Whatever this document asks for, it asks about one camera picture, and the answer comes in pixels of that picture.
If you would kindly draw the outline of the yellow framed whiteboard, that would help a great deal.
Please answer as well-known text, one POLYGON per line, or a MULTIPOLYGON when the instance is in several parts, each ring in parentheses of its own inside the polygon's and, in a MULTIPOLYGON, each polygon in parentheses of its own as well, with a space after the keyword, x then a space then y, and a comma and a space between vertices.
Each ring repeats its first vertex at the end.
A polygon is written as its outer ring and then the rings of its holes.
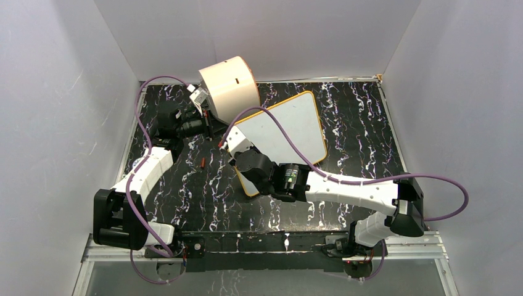
MULTIPOLYGON (((298 150, 312 163, 328 155, 323 127, 311 91, 304 91, 268 108, 282 126, 284 133, 298 150)), ((228 138, 243 134, 261 153, 280 163, 305 162, 287 142, 283 132, 272 118, 263 111, 235 123, 228 138)))

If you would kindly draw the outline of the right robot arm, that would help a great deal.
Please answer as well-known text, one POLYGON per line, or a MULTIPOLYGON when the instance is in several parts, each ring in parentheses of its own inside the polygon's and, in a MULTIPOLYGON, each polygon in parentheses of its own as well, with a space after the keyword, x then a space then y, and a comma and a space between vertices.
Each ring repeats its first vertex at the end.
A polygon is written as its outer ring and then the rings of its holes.
POLYGON ((422 191, 413 178, 375 183, 330 175, 297 163, 278 165, 256 149, 237 152, 233 159, 237 171, 262 195, 283 202, 337 202, 373 210, 350 227, 347 246, 355 255, 364 255, 393 235, 424 234, 422 191))

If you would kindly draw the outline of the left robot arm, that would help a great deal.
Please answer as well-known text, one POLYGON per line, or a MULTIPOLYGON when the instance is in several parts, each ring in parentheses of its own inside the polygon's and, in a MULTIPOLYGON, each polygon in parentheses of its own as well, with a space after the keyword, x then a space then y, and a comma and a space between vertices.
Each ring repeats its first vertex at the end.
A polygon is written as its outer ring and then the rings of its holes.
POLYGON ((160 178, 174 165, 184 139, 204 135, 213 139, 226 125, 212 112, 210 103, 194 103, 181 110, 164 107, 146 133, 147 148, 139 162, 110 189, 94 196, 93 240, 128 250, 159 245, 170 257, 184 249, 184 240, 170 224, 147 220, 144 204, 160 178))

